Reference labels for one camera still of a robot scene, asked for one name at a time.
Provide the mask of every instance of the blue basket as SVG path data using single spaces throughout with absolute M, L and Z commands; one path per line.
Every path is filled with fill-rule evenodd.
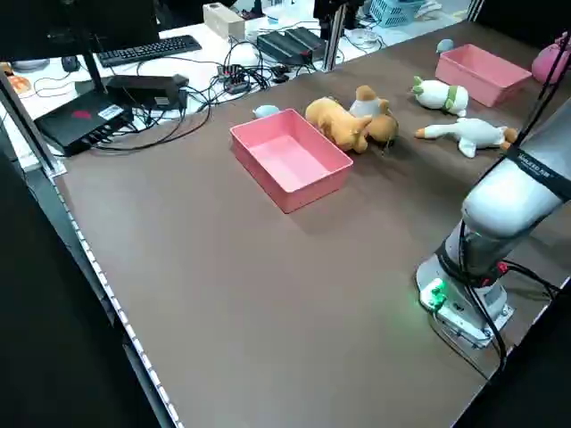
M 426 0 L 373 0 L 370 14 L 380 27 L 396 27 L 414 21 Z

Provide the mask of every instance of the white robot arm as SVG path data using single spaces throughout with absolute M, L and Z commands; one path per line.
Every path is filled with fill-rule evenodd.
M 522 150 L 532 157 L 529 160 L 524 155 L 525 168 L 520 168 L 511 159 L 502 160 L 472 189 L 462 204 L 467 249 L 464 268 L 472 277 L 481 278 L 475 291 L 498 330 L 513 313 L 499 279 L 503 273 L 501 260 L 544 218 L 567 201 L 559 189 L 550 190 L 532 176 L 547 175 L 543 165 L 551 172 L 555 171 L 559 181 L 565 181 L 561 178 L 570 180 L 569 140 L 571 99 L 522 144 Z M 460 224 L 436 254 L 418 268 L 420 301 L 431 311 L 437 308 L 445 323 L 476 346 L 485 346 L 491 339 L 491 330 L 474 307 L 459 275 Z M 440 307 L 442 296 L 445 296 L 445 302 Z

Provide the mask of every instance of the brown plush toy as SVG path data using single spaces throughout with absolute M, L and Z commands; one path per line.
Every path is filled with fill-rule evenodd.
M 334 100 L 319 98 L 308 106 L 305 119 L 344 152 L 353 149 L 361 153 L 367 149 L 361 134 L 370 117 L 355 118 Z
M 369 86 L 357 88 L 356 100 L 350 112 L 358 118 L 365 115 L 373 117 L 360 136 L 360 146 L 375 143 L 387 148 L 399 132 L 399 124 L 389 112 L 389 102 L 379 98 Z

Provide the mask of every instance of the pink plush toy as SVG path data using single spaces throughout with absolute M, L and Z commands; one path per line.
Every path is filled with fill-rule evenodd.
M 563 68 L 567 62 L 567 58 L 571 54 L 571 42 L 566 46 L 563 46 L 564 38 L 566 36 L 567 33 L 563 33 L 560 38 L 555 40 L 553 45 L 544 47 L 543 50 L 539 52 L 539 55 L 537 55 L 537 57 L 534 59 L 534 63 L 532 64 L 532 74 L 534 75 L 534 78 L 541 83 L 545 83 L 545 80 L 547 80 L 547 75 L 550 74 L 551 67 L 557 59 L 557 55 L 559 54 L 560 49 L 564 49 L 565 52 L 563 55 L 561 55 L 559 64 L 553 72 L 553 76 L 551 76 L 550 83 L 555 83 L 559 78 L 561 71 L 563 71 Z

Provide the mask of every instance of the green ribbon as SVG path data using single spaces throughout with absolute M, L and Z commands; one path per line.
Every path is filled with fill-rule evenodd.
M 448 95 L 446 96 L 446 100 L 444 101 L 444 108 L 446 107 L 446 103 L 448 102 L 448 100 L 452 101 L 452 104 L 456 102 L 457 93 L 458 93 L 457 85 L 448 86 Z

